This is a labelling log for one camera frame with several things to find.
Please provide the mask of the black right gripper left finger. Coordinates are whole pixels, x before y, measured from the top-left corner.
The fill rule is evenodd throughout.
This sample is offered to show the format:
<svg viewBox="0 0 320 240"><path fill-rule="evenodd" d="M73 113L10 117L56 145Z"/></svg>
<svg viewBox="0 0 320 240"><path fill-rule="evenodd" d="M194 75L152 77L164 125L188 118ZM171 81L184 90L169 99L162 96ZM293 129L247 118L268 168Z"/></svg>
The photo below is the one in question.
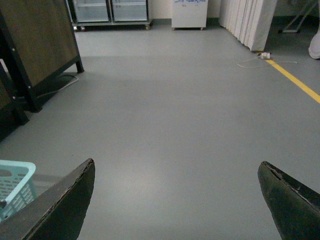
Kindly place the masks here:
<svg viewBox="0 0 320 240"><path fill-rule="evenodd" d="M89 158L33 202L0 224L2 240L78 239L95 183Z"/></svg>

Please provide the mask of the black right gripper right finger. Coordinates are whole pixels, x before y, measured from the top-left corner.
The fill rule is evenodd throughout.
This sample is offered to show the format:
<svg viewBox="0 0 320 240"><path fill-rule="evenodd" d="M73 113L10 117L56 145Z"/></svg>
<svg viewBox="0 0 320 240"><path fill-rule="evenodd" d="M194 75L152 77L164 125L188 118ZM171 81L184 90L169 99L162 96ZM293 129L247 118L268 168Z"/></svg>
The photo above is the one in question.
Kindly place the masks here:
<svg viewBox="0 0 320 240"><path fill-rule="evenodd" d="M263 198L283 240L320 238L320 194L267 161L257 171Z"/></svg>

